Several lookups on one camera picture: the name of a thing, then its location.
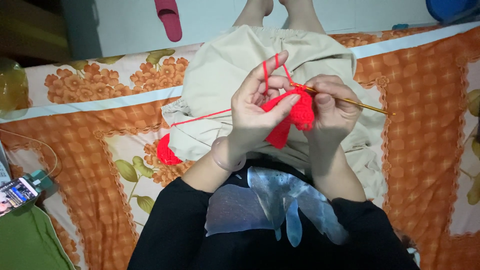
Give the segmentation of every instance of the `crochet hook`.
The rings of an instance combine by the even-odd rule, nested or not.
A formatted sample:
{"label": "crochet hook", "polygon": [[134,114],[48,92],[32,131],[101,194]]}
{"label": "crochet hook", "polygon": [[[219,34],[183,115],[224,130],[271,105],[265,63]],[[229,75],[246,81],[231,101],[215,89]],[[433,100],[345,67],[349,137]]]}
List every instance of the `crochet hook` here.
{"label": "crochet hook", "polygon": [[[292,83],[291,85],[292,85],[292,86],[300,86],[300,87],[303,86],[303,85],[301,85],[301,84],[296,84],[296,83]],[[313,88],[306,87],[306,86],[305,86],[305,88],[306,88],[307,90],[310,90],[310,91],[319,93],[317,90],[315,90],[315,89],[313,89]],[[363,103],[355,102],[355,101],[350,100],[350,99],[337,98],[337,97],[333,97],[333,98],[339,99],[339,100],[343,100],[343,101],[348,102],[348,103],[357,104],[357,105],[360,106],[360,107],[364,107],[364,108],[367,108],[367,109],[370,109],[370,110],[374,110],[374,111],[377,111],[377,112],[381,112],[381,113],[384,113],[384,114],[387,114],[387,115],[396,115],[396,113],[394,113],[394,112],[387,112],[387,111],[384,111],[384,110],[381,110],[381,109],[378,109],[378,108],[375,108],[375,107],[372,107],[372,106],[369,106],[369,105],[365,105],[365,104],[363,104]]]}

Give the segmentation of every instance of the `mattress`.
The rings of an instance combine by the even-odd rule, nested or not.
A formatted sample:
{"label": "mattress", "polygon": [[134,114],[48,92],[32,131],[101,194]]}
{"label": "mattress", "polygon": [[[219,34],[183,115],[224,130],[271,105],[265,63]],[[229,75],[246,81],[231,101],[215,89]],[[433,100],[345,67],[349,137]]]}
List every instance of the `mattress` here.
{"label": "mattress", "polygon": [[[422,269],[480,265],[479,25],[331,35],[357,55],[355,80],[396,113],[372,145],[388,186],[373,202]],[[58,190],[42,204],[77,268],[126,269],[156,197],[192,165],[162,164],[156,146],[169,130],[160,107],[180,97],[201,45],[26,69],[30,108],[0,128],[55,153],[0,139],[15,177],[58,157]]]}

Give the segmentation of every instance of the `leg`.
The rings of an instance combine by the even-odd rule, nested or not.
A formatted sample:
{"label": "leg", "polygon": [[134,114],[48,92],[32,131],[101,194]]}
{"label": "leg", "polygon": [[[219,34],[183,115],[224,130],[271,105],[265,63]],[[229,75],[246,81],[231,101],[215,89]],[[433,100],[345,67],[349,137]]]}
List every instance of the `leg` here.
{"label": "leg", "polygon": [[264,25],[264,17],[268,16],[272,10],[273,0],[247,0],[247,4],[233,26],[248,25],[262,27]]}
{"label": "leg", "polygon": [[325,34],[318,20],[312,0],[279,0],[288,12],[289,29],[305,30]]}

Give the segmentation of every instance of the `phone screen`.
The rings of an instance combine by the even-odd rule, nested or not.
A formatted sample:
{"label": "phone screen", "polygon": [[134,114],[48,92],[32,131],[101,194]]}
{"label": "phone screen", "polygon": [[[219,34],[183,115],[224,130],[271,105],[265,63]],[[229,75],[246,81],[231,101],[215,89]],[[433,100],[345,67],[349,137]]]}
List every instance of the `phone screen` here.
{"label": "phone screen", "polygon": [[38,196],[23,177],[0,186],[0,217]]}

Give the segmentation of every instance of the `woman's left hand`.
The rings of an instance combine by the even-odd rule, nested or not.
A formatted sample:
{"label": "woman's left hand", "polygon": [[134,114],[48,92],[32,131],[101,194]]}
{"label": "woman's left hand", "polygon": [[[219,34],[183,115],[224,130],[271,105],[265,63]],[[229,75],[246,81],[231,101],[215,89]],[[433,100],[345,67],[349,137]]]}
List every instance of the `woman's left hand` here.
{"label": "woman's left hand", "polygon": [[[278,54],[278,65],[281,66],[288,58],[285,50]],[[300,99],[293,94],[282,99],[271,111],[265,112],[260,106],[280,95],[279,89],[293,90],[284,76],[271,75],[275,70],[275,57],[266,61],[268,91],[265,89],[265,74],[263,64],[255,67],[245,78],[240,88],[231,100],[233,130],[228,135],[230,143],[242,152],[253,150],[263,142],[270,132],[285,119],[292,106]]]}

